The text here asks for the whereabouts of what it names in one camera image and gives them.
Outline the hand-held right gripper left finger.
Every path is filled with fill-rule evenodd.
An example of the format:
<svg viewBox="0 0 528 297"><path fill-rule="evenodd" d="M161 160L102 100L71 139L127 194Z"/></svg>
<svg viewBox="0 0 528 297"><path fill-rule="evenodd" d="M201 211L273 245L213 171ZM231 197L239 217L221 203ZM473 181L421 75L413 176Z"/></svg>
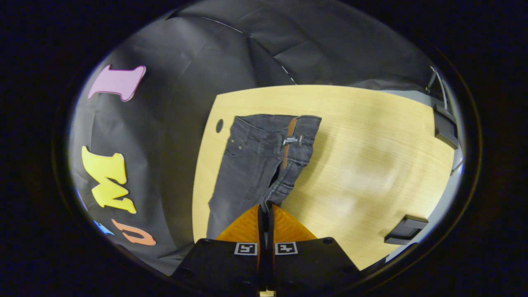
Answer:
<svg viewBox="0 0 528 297"><path fill-rule="evenodd" d="M251 207L216 239L198 240L172 278L202 295L258 295L261 212Z"/></svg>

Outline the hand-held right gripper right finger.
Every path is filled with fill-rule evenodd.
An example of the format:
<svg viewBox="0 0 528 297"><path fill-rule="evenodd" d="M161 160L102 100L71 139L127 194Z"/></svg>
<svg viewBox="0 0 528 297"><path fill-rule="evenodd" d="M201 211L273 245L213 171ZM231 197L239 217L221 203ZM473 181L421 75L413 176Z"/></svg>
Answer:
<svg viewBox="0 0 528 297"><path fill-rule="evenodd" d="M362 279L337 240L317 238L277 205L265 216L265 287L276 295L328 295Z"/></svg>

